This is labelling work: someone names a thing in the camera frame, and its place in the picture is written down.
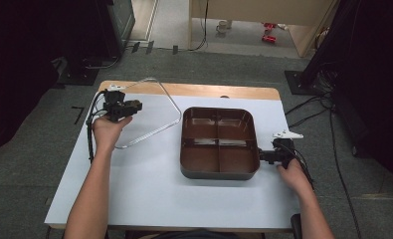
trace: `table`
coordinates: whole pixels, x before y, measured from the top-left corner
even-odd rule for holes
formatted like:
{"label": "table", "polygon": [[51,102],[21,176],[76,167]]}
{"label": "table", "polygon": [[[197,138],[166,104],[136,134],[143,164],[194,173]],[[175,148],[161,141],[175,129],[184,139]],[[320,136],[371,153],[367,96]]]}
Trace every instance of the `table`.
{"label": "table", "polygon": [[[192,18],[205,18],[206,1],[190,0],[189,49]],[[304,57],[317,34],[330,25],[337,3],[338,0],[212,0],[207,18],[287,24],[298,54]]]}
{"label": "table", "polygon": [[[110,83],[130,84],[104,82],[99,89],[105,89]],[[258,146],[262,149],[272,149],[272,134],[288,128],[277,90],[183,84],[163,86],[183,111],[189,107],[247,110],[254,117]],[[150,88],[135,88],[135,91],[139,94],[129,92],[126,95],[142,100],[157,97],[152,95]],[[189,179],[180,171],[180,134],[181,122],[130,148],[113,152],[109,229],[291,230],[290,218],[299,213],[298,200],[282,182],[274,165],[262,161],[259,171],[247,181]],[[84,126],[45,219],[52,228],[65,228],[90,167],[88,158]]]}

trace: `person's right arm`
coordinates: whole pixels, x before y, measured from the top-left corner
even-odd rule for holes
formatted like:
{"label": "person's right arm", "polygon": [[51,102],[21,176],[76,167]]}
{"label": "person's right arm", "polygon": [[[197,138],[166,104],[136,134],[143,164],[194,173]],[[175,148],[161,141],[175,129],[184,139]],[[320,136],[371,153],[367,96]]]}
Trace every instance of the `person's right arm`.
{"label": "person's right arm", "polygon": [[320,210],[316,195],[305,177],[299,162],[293,159],[290,161],[287,169],[279,165],[278,171],[286,184],[291,187],[298,196],[302,238],[334,238]]}

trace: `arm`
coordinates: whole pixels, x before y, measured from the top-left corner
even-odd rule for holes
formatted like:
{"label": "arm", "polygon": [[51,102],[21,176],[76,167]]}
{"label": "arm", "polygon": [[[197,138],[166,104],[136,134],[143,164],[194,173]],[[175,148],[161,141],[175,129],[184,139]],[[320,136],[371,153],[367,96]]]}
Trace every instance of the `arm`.
{"label": "arm", "polygon": [[131,117],[111,122],[96,119],[93,131],[97,151],[87,178],[70,211],[65,238],[103,238],[108,221],[108,192],[111,153],[119,134]]}
{"label": "arm", "polygon": [[303,238],[334,238],[320,210],[316,195],[305,177],[297,160],[292,160],[287,169],[281,165],[278,171],[286,184],[298,196],[301,214],[301,232]]}

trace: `white clip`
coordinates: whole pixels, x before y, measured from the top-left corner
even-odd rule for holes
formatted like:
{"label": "white clip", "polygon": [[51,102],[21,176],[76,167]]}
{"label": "white clip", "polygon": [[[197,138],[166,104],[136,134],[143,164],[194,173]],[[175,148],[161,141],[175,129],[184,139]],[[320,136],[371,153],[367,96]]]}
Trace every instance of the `white clip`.
{"label": "white clip", "polygon": [[303,138],[303,135],[284,129],[282,132],[274,133],[273,137],[278,137],[278,138]]}
{"label": "white clip", "polygon": [[118,92],[121,90],[125,90],[125,87],[120,87],[120,86],[116,86],[114,84],[109,85],[109,87],[106,89],[109,92]]}

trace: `floor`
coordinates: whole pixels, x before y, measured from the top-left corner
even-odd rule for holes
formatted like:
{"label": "floor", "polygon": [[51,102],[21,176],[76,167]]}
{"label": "floor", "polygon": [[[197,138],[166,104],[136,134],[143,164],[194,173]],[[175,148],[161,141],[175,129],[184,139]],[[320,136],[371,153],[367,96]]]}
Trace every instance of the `floor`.
{"label": "floor", "polygon": [[[163,83],[275,88],[285,111],[309,98],[293,96],[287,85],[284,70],[302,71],[309,59],[297,56],[285,30],[275,29],[279,40],[270,45],[258,41],[263,33],[262,24],[235,22],[226,37],[220,38],[215,31],[218,22],[212,21],[207,23],[208,44],[202,51],[173,55],[173,45],[181,49],[187,46],[186,4],[186,0],[158,0],[152,29],[148,35],[144,33],[147,40],[141,41],[141,46],[154,41],[157,49],[151,54],[141,50],[131,53],[131,49],[127,49],[115,65],[99,71],[91,87],[65,86],[48,90],[15,137],[0,148],[0,239],[47,238],[48,228],[43,222],[84,123],[84,118],[79,117],[75,124],[79,110],[72,107],[83,107],[87,111],[102,81],[156,77]],[[193,19],[193,29],[195,47],[202,38],[200,19]],[[307,104],[288,115],[288,124],[321,109],[319,102]],[[330,118],[340,171],[362,238],[393,239],[391,173],[373,158],[353,157],[345,125],[338,114],[327,113],[295,128],[304,135],[295,146],[308,161],[316,195],[335,237],[358,238],[353,213],[337,173]],[[109,233],[113,239],[122,238],[123,234]],[[62,234],[60,230],[52,230],[49,238],[61,238]],[[293,235],[268,233],[267,238],[290,239]]]}

